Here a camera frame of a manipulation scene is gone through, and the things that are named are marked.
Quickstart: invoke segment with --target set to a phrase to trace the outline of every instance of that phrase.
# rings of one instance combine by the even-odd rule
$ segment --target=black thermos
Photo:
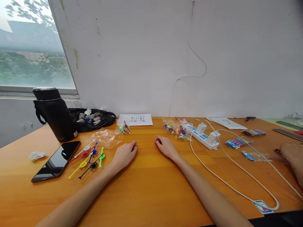
[[[61,143],[74,139],[78,132],[58,89],[55,87],[37,87],[33,88],[32,91],[37,98],[34,100],[34,104],[36,115],[41,124],[48,123],[57,140]]]

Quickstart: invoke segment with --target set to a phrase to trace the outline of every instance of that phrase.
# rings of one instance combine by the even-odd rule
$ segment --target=white power strip
[[[186,133],[188,133],[190,135],[193,134],[193,137],[195,137],[200,143],[205,145],[208,149],[217,150],[219,143],[216,141],[213,142],[212,144],[209,144],[208,142],[206,142],[206,140],[208,139],[208,135],[206,135],[204,133],[197,133],[196,132],[197,129],[195,127],[193,127],[191,124],[184,124],[184,125],[182,125],[182,128],[186,129]]]

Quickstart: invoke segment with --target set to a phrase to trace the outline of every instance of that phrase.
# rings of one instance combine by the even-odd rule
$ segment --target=crumpled paper
[[[34,151],[32,152],[30,155],[29,155],[29,159],[32,160],[32,161],[36,161],[40,158],[43,158],[46,156],[46,153],[45,152],[39,152],[39,151]]]
[[[86,111],[84,111],[85,115],[90,115],[92,113],[92,110],[88,108]]]

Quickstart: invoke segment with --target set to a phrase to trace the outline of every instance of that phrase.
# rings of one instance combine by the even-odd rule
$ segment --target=person's left hand
[[[118,171],[127,167],[133,160],[138,150],[137,142],[134,140],[131,143],[125,143],[118,147],[115,156],[111,162]]]

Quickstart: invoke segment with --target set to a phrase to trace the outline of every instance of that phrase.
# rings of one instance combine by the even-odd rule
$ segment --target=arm
[[[216,226],[253,226],[215,187],[179,155],[170,139],[157,136],[155,144],[181,169]]]
[[[98,176],[59,205],[36,227],[74,227],[109,180],[133,160],[137,150],[136,141],[120,146],[113,161]]]

